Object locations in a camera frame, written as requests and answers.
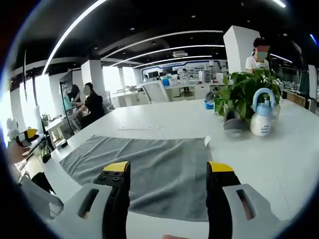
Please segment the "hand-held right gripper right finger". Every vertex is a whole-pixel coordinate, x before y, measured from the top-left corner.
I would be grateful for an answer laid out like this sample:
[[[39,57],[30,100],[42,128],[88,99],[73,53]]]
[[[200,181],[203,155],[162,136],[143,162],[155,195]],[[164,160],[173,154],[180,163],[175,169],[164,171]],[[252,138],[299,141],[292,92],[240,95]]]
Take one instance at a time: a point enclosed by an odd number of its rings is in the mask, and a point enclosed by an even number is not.
[[[207,163],[206,191],[210,239],[273,239],[283,229],[267,199],[227,164]]]

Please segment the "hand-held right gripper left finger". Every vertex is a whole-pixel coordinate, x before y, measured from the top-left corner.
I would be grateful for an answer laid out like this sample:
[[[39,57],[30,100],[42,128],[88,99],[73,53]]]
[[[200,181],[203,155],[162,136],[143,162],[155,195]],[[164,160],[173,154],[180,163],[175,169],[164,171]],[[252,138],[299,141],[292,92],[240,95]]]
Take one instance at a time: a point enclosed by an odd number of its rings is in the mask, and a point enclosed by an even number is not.
[[[130,163],[107,165],[64,204],[54,231],[61,239],[125,239],[129,191]]]

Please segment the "person's left hand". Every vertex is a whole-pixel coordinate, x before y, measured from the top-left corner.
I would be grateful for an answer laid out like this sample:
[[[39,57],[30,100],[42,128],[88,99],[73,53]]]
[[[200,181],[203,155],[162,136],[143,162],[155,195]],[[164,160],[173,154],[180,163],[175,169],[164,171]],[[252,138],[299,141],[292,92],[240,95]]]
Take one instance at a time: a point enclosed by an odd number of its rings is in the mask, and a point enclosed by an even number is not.
[[[10,159],[13,164],[23,161],[28,157],[30,147],[21,147],[18,144],[10,146]]]

